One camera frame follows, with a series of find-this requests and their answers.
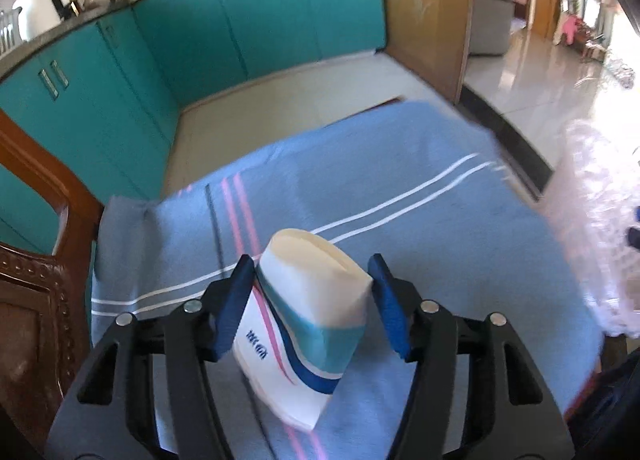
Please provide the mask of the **striped paper cup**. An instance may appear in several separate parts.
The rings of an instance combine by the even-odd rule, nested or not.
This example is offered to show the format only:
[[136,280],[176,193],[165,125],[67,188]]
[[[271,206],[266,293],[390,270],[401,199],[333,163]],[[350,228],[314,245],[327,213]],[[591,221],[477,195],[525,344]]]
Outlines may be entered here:
[[284,423],[316,427],[366,329],[372,284],[326,239],[293,228],[271,237],[232,350],[250,387]]

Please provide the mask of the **white lattice trash basket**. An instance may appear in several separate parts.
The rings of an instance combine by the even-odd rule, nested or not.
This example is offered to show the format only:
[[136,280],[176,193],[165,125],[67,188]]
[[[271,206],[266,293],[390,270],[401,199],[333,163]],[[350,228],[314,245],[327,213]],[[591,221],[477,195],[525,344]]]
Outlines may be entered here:
[[620,128],[567,124],[563,155],[538,202],[577,278],[582,297],[610,336],[639,336],[639,147]]

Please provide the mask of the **teal lower kitchen cabinets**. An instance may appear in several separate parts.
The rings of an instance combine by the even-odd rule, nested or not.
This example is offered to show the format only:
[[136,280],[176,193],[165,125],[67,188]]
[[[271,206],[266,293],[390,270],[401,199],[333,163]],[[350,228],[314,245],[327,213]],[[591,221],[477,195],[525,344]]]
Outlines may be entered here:
[[138,0],[28,55],[1,107],[97,199],[154,199],[183,108],[385,43],[383,0]]

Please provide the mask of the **blue striped towel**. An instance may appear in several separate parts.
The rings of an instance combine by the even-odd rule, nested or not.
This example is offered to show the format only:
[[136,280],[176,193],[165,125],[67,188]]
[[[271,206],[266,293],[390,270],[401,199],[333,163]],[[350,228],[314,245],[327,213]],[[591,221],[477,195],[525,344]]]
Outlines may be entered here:
[[390,348],[367,263],[451,313],[499,312],[561,410],[596,367],[601,331],[546,220],[499,167],[486,129],[405,102],[274,143],[181,193],[103,213],[91,336],[121,313],[164,316],[257,262],[232,351],[206,371],[240,459],[381,459],[413,367]]

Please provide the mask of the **carved wooden chair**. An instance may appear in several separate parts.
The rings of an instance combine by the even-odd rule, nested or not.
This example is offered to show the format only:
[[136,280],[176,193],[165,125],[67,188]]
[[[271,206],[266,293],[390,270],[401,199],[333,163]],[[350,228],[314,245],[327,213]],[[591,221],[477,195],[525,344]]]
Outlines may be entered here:
[[1,163],[58,216],[50,254],[1,246],[1,450],[38,458],[89,354],[86,282],[104,206],[8,115]]

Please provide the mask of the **wooden glass sliding door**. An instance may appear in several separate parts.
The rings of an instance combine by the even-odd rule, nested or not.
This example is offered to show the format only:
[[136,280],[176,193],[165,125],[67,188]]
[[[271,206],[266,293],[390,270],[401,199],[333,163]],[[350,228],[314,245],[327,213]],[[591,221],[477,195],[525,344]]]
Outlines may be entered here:
[[384,0],[385,52],[450,103],[459,102],[473,0]]

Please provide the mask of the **white dish rack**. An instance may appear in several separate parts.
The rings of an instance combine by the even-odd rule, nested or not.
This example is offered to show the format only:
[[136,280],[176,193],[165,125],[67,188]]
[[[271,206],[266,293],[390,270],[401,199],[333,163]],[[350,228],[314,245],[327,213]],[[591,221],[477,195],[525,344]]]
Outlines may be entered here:
[[12,51],[23,42],[18,24],[21,12],[20,6],[11,11],[0,11],[0,55]]

